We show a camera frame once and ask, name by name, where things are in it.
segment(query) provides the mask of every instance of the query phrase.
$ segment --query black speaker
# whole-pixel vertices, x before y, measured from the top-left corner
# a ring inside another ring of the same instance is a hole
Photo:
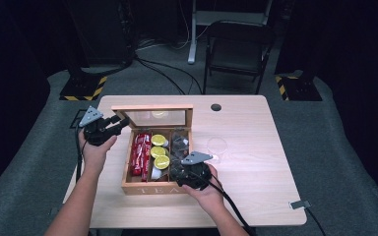
[[[129,65],[135,53],[135,24],[126,0],[67,0],[90,65]]]

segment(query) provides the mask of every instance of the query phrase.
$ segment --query gray carpet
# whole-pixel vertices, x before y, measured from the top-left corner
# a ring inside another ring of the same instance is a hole
[[[195,65],[187,64],[188,50],[188,45],[179,50],[155,46],[137,54],[185,70],[201,83],[205,43],[199,42]],[[330,89],[316,79],[323,101],[283,101],[273,75],[278,55],[276,48],[260,94],[269,101],[299,195],[313,205],[311,210],[327,235],[378,235],[378,190],[345,137]],[[190,77],[159,68],[189,93]],[[179,94],[165,77],[137,62],[109,76],[95,101],[59,100],[59,92],[68,79],[67,72],[48,78],[51,95],[47,104],[0,178],[0,235],[42,235],[50,224],[54,217],[50,211],[61,206],[76,165],[74,130],[69,126],[78,109],[97,106],[104,95]],[[199,93],[194,84],[190,94]],[[208,88],[208,93],[237,91]],[[120,235],[120,232],[120,229],[92,230],[99,235]],[[302,226],[260,227],[257,235],[322,234],[308,214],[308,221]]]

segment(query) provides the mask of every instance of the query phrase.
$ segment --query wooden box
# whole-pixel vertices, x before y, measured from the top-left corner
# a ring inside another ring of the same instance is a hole
[[[137,135],[149,133],[152,136],[160,134],[167,138],[168,154],[173,154],[174,140],[172,138],[184,137],[185,142],[188,142],[187,153],[190,153],[193,148],[191,130],[193,104],[118,105],[112,106],[111,109],[121,119],[126,117],[130,119],[131,135],[121,183],[125,195],[184,194],[185,191],[170,178],[168,174],[170,166],[162,171],[161,178],[152,179],[153,157],[150,157],[147,181],[142,181],[141,176],[133,176],[132,151]]]

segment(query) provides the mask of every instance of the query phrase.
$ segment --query human arm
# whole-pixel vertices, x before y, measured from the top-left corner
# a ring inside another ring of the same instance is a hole
[[[112,136],[103,145],[92,146],[86,143],[83,131],[80,132],[79,144],[83,147],[84,171],[45,235],[88,235],[97,181],[106,160],[106,153],[115,142],[116,136]]]
[[[211,173],[218,179],[218,172],[209,165]],[[211,183],[219,186],[219,183],[214,177]],[[201,208],[211,217],[217,225],[221,236],[226,235],[248,235],[248,233],[241,227],[237,220],[232,216],[229,210],[223,203],[223,196],[211,185],[203,191],[192,189],[187,185],[183,185],[183,189],[193,198],[195,198]]]

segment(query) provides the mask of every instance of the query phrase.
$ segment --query finger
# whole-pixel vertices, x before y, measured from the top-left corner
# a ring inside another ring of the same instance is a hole
[[[218,172],[217,170],[214,168],[214,166],[212,164],[209,164],[207,163],[208,167],[210,167],[210,170],[211,170],[211,174],[213,174],[215,177],[218,178]]]
[[[182,185],[182,188],[186,191],[186,193],[192,197],[194,197],[194,194],[195,194],[195,191],[197,190],[194,190],[192,189],[191,187],[187,186],[187,185]]]
[[[103,148],[109,150],[116,142],[117,136],[111,136],[102,146]]]
[[[79,132],[79,140],[80,141],[84,141],[85,140],[85,134],[84,134],[84,130],[83,129]]]

